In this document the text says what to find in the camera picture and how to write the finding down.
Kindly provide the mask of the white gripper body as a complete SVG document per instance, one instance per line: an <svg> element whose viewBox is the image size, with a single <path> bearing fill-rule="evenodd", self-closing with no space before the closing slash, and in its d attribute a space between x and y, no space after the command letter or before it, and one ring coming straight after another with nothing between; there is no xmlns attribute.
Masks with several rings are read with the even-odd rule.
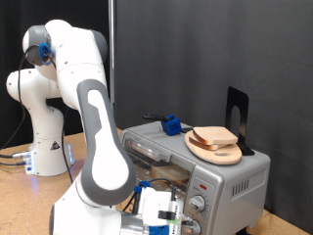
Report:
<svg viewBox="0 0 313 235"><path fill-rule="evenodd" d="M157 191L152 187L142 190L138 214L148 227L148 235L169 235L169 220L174 218L171 193Z"/></svg>

